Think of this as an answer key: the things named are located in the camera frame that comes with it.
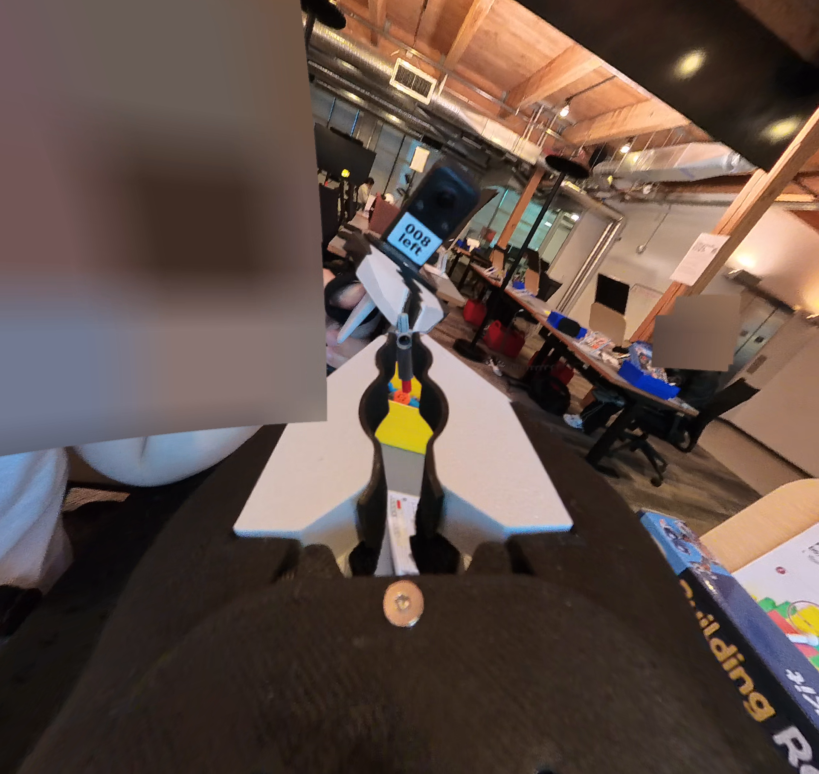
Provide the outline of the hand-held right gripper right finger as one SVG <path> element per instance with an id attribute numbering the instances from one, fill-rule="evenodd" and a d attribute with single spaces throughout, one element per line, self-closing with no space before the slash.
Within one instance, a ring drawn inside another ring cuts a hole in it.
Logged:
<path id="1" fill-rule="evenodd" d="M 428 336 L 413 354 L 423 440 L 409 452 L 409 574 L 454 574 L 481 544 L 570 532 L 510 400 Z"/>

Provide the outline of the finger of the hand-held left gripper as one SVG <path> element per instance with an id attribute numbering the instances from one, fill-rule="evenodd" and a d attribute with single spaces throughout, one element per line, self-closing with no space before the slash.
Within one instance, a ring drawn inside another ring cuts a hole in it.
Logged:
<path id="1" fill-rule="evenodd" d="M 354 262 L 354 279 L 378 312 L 396 327 L 402 316 L 412 326 L 412 273 L 412 263 L 395 250 L 368 249 Z"/>
<path id="2" fill-rule="evenodd" d="M 435 290 L 425 284 L 411 284 L 406 300 L 409 331 L 428 334 L 444 318 L 444 308 Z"/>

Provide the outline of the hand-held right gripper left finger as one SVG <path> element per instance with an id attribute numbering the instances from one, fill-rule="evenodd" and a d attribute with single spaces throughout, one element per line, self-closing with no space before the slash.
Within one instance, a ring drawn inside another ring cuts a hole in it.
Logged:
<path id="1" fill-rule="evenodd" d="M 356 504 L 369 483 L 374 450 L 360 422 L 360 400 L 376 379 L 386 335 L 327 379 L 327 418 L 288 424 L 236 522 L 243 538 L 280 537 L 328 546 L 343 574 L 360 542 Z"/>

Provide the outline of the grey black toy axle assembly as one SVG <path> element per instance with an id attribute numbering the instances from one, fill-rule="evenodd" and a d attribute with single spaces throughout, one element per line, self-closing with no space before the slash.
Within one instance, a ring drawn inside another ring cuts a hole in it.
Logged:
<path id="1" fill-rule="evenodd" d="M 401 392 L 410 395 L 414 378 L 413 334 L 406 312 L 398 314 L 395 325 L 395 362 Z"/>

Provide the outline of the long office desk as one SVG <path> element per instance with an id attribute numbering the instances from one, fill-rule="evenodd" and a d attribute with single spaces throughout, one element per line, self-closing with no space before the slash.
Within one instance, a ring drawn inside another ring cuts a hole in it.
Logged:
<path id="1" fill-rule="evenodd" d="M 623 399 L 623 407 L 619 414 L 613 417 L 608 427 L 601 431 L 599 438 L 592 445 L 586 455 L 586 461 L 598 472 L 608 477 L 618 477 L 614 468 L 604 460 L 613 451 L 613 447 L 620 441 L 621 435 L 628 426 L 636 420 L 640 410 L 654 407 L 657 410 L 674 413 L 691 419 L 697 417 L 696 409 L 676 400 L 664 400 L 649 392 L 640 390 L 622 378 L 618 370 L 601 359 L 599 353 L 579 340 L 572 338 L 548 323 L 546 304 L 535 297 L 521 296 L 516 292 L 505 291 L 505 295 L 534 318 L 545 329 L 547 340 L 545 343 L 545 357 L 565 359 L 581 376 L 593 387 L 602 387 L 616 393 Z"/>

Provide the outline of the yellow bin of toy parts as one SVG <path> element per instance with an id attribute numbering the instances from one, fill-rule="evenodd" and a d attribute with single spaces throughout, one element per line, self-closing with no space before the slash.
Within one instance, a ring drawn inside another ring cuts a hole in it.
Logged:
<path id="1" fill-rule="evenodd" d="M 395 378 L 396 367 L 391 380 Z M 433 437 L 433 430 L 422 417 L 420 404 L 418 409 L 396 404 L 388 399 L 387 390 L 387 415 L 378 424 L 375 435 L 381 445 L 391 445 L 425 455 L 427 445 Z"/>

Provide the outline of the instruction booklet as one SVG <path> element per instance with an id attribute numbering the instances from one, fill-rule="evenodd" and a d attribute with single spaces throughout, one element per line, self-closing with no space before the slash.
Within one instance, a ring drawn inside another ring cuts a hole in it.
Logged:
<path id="1" fill-rule="evenodd" d="M 419 497 L 388 491 L 386 497 L 386 534 L 394 574 L 416 576 L 418 566 L 411 539 L 416 534 L 416 514 Z"/>

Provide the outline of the person's white clothing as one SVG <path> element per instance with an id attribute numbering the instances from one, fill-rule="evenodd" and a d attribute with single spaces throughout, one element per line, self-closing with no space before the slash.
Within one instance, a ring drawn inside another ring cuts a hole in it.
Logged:
<path id="1" fill-rule="evenodd" d="M 185 431 L 76 447 L 97 472 L 130 486 L 163 486 L 196 475 L 236 451 L 258 427 Z M 48 591 L 73 555 L 62 523 L 67 449 L 1 458 L 1 586 Z"/>

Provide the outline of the open cardboard box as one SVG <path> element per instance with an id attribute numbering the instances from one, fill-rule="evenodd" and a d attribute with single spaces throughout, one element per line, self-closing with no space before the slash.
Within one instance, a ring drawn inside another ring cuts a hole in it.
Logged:
<path id="1" fill-rule="evenodd" d="M 655 300 L 655 292 L 644 285 L 597 274 L 588 328 L 624 345 L 646 319 Z"/>

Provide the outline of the black swivel chair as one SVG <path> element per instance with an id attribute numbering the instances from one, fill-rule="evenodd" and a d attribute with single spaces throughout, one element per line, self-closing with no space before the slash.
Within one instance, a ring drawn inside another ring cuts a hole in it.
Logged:
<path id="1" fill-rule="evenodd" d="M 689 454 L 697 445 L 704 429 L 729 410 L 749 401 L 760 390 L 744 378 L 738 378 L 718 391 L 695 416 L 681 411 L 642 410 L 636 419 L 621 433 L 614 452 L 640 452 L 653 470 L 650 482 L 660 487 L 665 481 L 668 461 L 652 444 L 652 440 L 664 441 L 675 450 Z"/>

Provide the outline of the white paper sign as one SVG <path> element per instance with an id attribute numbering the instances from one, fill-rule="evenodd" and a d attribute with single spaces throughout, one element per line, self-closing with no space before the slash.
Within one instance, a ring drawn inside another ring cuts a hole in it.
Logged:
<path id="1" fill-rule="evenodd" d="M 670 281 L 687 287 L 694 286 L 728 239 L 725 235 L 701 233 L 672 272 Z"/>

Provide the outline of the wooden sheet stand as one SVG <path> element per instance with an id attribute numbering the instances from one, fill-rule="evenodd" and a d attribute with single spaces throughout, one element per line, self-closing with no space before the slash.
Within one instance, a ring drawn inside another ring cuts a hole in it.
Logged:
<path id="1" fill-rule="evenodd" d="M 818 523 L 818 480 L 784 484 L 700 537 L 730 572 L 782 546 Z"/>

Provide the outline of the blue toy kit box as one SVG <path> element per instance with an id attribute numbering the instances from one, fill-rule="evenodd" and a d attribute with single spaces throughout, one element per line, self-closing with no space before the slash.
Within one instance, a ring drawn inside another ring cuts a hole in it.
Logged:
<path id="1" fill-rule="evenodd" d="M 776 606 L 757 602 L 680 519 L 646 510 L 637 516 L 677 576 L 746 714 L 790 772 L 817 773 L 817 636 L 784 626 Z"/>

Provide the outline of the pale air duct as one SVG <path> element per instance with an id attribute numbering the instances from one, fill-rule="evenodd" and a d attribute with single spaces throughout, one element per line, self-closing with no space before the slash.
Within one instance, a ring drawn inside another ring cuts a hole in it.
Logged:
<path id="1" fill-rule="evenodd" d="M 693 183 L 755 170 L 756 166 L 727 145 L 679 143 L 620 154 L 597 164 L 590 176 L 632 183 Z"/>

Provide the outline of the wooden post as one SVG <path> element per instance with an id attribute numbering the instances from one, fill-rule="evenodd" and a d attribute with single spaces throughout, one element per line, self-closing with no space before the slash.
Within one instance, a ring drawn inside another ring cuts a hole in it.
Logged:
<path id="1" fill-rule="evenodd" d="M 759 169 L 735 197 L 712 232 L 725 238 L 707 267 L 688 286 L 674 282 L 650 310 L 631 340 L 649 341 L 653 336 L 656 319 L 670 314 L 675 302 L 681 297 L 699 296 L 740 246 L 752 228 L 783 194 L 787 185 L 818 150 L 818 111 L 815 111 L 799 133 L 793 137 L 772 169 Z"/>

